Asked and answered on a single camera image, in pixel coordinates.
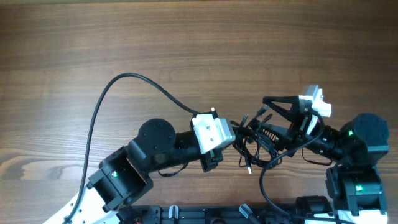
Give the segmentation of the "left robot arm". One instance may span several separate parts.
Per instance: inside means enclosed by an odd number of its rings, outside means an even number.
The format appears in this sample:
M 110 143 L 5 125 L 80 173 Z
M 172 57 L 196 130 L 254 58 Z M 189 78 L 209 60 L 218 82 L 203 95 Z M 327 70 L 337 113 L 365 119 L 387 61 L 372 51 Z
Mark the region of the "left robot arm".
M 164 119 L 151 119 L 137 137 L 99 164 L 80 201 L 71 200 L 47 223 L 140 223 L 131 207 L 152 187 L 149 174 L 199 160 L 205 172 L 222 161 L 222 150 L 236 139 L 226 119 L 198 116 L 190 131 L 176 133 Z

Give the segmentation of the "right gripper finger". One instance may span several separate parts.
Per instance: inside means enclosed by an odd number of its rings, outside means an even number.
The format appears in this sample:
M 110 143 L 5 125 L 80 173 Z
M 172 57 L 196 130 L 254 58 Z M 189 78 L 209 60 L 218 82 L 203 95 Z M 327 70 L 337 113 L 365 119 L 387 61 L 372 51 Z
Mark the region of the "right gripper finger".
M 253 140 L 263 146 L 288 146 L 291 142 L 287 128 L 259 120 L 252 122 Z
M 298 96 L 265 96 L 262 102 L 290 122 L 300 113 Z

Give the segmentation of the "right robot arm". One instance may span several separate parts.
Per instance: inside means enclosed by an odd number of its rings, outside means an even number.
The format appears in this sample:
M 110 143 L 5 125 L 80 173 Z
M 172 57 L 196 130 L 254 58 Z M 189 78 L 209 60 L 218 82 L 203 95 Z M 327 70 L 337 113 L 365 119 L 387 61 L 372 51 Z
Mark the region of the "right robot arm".
M 276 134 L 287 147 L 286 152 L 273 158 L 262 169 L 267 170 L 285 156 L 293 156 L 307 148 L 334 163 L 326 171 L 326 187 L 337 210 L 358 216 L 363 210 L 387 213 L 387 202 L 379 172 L 378 161 L 389 152 L 387 123 L 376 114 L 363 113 L 346 123 L 339 131 L 324 124 L 331 115 L 331 105 L 313 96 L 266 96 L 263 103 L 286 120 L 290 128 Z

